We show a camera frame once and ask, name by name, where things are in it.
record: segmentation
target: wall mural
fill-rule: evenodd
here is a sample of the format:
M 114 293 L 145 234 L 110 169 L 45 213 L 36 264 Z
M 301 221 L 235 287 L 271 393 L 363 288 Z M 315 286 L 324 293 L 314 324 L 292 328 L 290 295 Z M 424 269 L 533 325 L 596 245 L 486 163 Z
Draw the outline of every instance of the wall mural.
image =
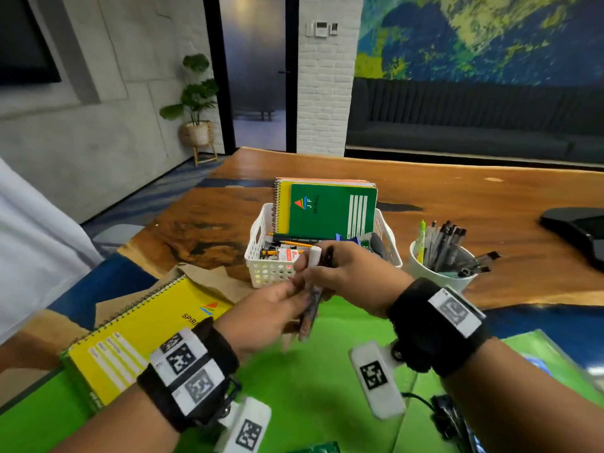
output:
M 365 0 L 355 75 L 604 84 L 604 0 Z

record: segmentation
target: spiral notebook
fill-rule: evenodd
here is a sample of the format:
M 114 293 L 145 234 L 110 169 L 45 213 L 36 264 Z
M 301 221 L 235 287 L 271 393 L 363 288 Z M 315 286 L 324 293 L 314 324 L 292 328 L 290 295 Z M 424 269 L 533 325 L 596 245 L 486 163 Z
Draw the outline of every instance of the spiral notebook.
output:
M 136 380 L 147 367 L 149 354 L 162 343 L 184 327 L 221 316 L 230 307 L 183 275 L 74 343 L 61 360 L 76 388 L 97 411 Z
M 374 183 L 354 179 L 277 178 L 272 224 L 277 234 L 352 238 L 373 231 Z

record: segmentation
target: spiral binding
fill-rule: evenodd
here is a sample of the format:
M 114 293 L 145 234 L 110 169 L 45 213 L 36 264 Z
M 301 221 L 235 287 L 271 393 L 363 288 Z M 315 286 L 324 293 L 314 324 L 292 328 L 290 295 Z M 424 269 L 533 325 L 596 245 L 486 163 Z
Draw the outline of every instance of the spiral binding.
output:
M 138 310 L 140 307 L 142 307 L 143 305 L 147 304 L 151 299 L 153 299 L 154 297 L 156 297 L 157 295 L 161 294 L 163 291 L 167 290 L 168 288 L 171 288 L 172 286 L 174 286 L 176 283 L 182 281 L 183 279 L 185 279 L 187 276 L 186 275 L 182 275 L 178 278 L 174 278 L 174 280 L 169 281 L 165 284 L 162 284 L 160 287 L 158 287 L 157 289 L 149 292 L 147 295 L 145 295 L 144 297 L 141 297 L 139 300 L 137 300 L 136 302 L 133 302 L 131 304 L 126 305 L 126 307 L 119 313 L 117 313 L 113 318 L 111 318 L 110 320 L 105 321 L 104 323 L 102 323 L 99 327 L 97 327 L 95 330 L 93 330 L 90 334 L 88 335 L 84 335 L 83 337 L 79 337 L 77 338 L 71 345 L 70 345 L 70 349 L 78 346 L 80 344 L 82 344 L 83 342 L 87 342 L 87 340 L 90 337 L 94 337 L 96 334 L 98 334 L 99 332 L 107 329 L 112 323 L 114 322 L 118 322 L 119 320 L 121 320 L 123 317 L 130 315 L 130 313 L 132 313 L 132 311 L 134 310 Z
M 277 225 L 279 224 L 277 208 L 279 205 L 279 195 L 281 195 L 281 180 L 275 180 L 275 186 L 272 189 L 272 229 L 274 232 L 277 231 Z

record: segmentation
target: green cutting mat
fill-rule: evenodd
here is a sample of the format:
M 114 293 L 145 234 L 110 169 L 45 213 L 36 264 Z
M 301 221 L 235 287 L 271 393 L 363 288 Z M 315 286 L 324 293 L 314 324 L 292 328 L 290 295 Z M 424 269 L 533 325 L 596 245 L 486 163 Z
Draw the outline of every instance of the green cutting mat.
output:
M 348 358 L 348 350 L 368 340 L 394 340 L 388 321 L 333 298 L 320 307 L 309 342 L 294 342 L 287 353 L 279 344 L 255 356 L 238 372 L 243 393 L 272 409 L 261 452 L 279 453 L 331 440 L 343 453 L 390 452 L 401 419 L 375 419 Z M 414 373 L 398 369 L 402 391 Z M 65 372 L 59 373 L 0 416 L 0 439 L 11 453 L 45 453 L 90 416 Z M 209 452 L 217 433 L 190 429 L 176 449 Z
M 604 407 L 604 394 L 594 387 L 586 373 L 574 364 L 551 339 L 535 330 L 509 337 L 503 342 L 519 353 L 542 359 L 553 377 L 586 399 Z M 413 392 L 429 400 L 445 391 L 434 372 L 420 374 Z M 458 452 L 454 443 L 445 442 L 434 428 L 431 411 L 419 400 L 409 400 L 405 419 L 400 427 L 394 447 L 396 453 L 453 453 Z

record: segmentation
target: hand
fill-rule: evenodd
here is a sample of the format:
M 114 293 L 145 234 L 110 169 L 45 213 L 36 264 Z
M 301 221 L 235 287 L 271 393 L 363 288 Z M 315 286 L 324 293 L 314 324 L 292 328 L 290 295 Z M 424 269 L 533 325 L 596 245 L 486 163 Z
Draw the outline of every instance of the hand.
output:
M 291 321 L 310 303 L 310 293 L 300 287 L 283 281 L 258 289 L 215 321 L 214 328 L 229 342 L 239 363 L 273 344 L 282 333 L 299 329 L 299 323 Z
M 333 248 L 334 268 L 306 268 L 307 252 L 303 252 L 294 264 L 294 282 L 304 280 L 324 288 L 324 293 L 328 289 L 328 295 L 336 293 L 373 316 L 386 318 L 389 306 L 413 282 L 411 276 L 356 243 L 321 242 L 317 246 L 323 249 L 322 258 Z

